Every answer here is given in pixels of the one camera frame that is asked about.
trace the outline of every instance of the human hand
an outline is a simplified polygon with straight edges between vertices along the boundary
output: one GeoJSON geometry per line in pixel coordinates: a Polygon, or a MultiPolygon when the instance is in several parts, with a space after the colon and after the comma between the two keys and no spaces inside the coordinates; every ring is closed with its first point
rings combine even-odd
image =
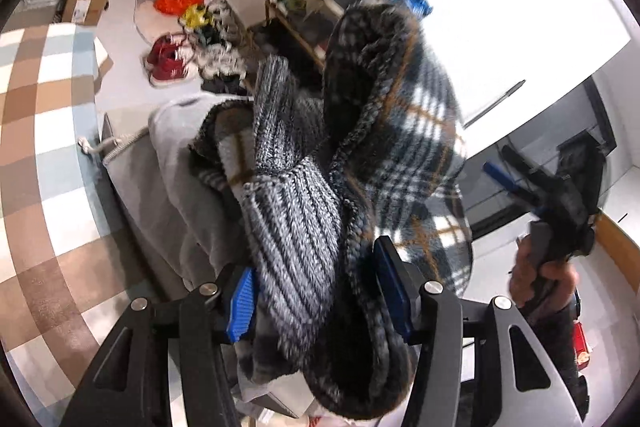
{"type": "MultiPolygon", "coordinates": [[[[518,308],[522,308],[527,301],[533,298],[533,281],[536,279],[536,269],[529,262],[531,252],[531,238],[529,235],[518,243],[516,264],[511,271],[509,292],[518,308]]],[[[549,298],[542,304],[539,317],[546,317],[559,312],[572,299],[575,287],[578,284],[578,272],[567,261],[551,261],[540,267],[540,275],[552,281],[558,281],[558,286],[549,298]]]]}

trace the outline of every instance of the yellow shoe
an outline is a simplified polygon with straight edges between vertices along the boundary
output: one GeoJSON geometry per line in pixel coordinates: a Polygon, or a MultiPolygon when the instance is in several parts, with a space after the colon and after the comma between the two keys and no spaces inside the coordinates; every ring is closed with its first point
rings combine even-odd
{"type": "Polygon", "coordinates": [[[207,12],[207,8],[202,4],[192,4],[184,12],[178,22],[185,29],[195,30],[209,24],[212,20],[211,15],[207,12]]]}

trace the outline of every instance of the red sneaker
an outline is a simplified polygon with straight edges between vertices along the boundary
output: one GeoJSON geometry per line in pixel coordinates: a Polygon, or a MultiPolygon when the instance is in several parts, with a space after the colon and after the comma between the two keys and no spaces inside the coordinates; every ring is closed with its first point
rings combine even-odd
{"type": "Polygon", "coordinates": [[[154,42],[154,45],[151,47],[149,54],[144,57],[143,62],[145,69],[149,72],[153,71],[158,65],[158,59],[160,58],[162,49],[165,47],[172,47],[175,49],[184,44],[186,38],[186,35],[183,33],[167,33],[157,38],[156,42],[154,42]]]}
{"type": "Polygon", "coordinates": [[[198,76],[194,57],[195,52],[190,46],[165,46],[149,76],[149,82],[155,87],[166,87],[193,80],[198,76]]]}

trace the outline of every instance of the rug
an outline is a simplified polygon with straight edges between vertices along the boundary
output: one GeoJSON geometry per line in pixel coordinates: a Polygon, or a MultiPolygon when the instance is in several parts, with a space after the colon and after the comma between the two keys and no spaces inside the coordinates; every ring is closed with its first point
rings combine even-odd
{"type": "Polygon", "coordinates": [[[154,8],[154,0],[136,0],[133,22],[140,36],[150,46],[160,35],[182,30],[174,15],[165,15],[154,8]]]}
{"type": "Polygon", "coordinates": [[[0,35],[0,340],[42,427],[59,424],[129,302],[154,295],[107,172],[76,144],[98,141],[111,64],[90,27],[0,35]]]}

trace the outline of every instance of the wooden baseboard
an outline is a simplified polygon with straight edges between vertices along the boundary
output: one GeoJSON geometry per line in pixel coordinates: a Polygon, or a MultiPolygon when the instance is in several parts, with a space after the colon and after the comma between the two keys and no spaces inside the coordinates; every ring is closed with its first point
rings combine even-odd
{"type": "Polygon", "coordinates": [[[602,214],[596,223],[596,241],[613,259],[626,281],[638,292],[640,287],[640,248],[609,217],[602,214]]]}

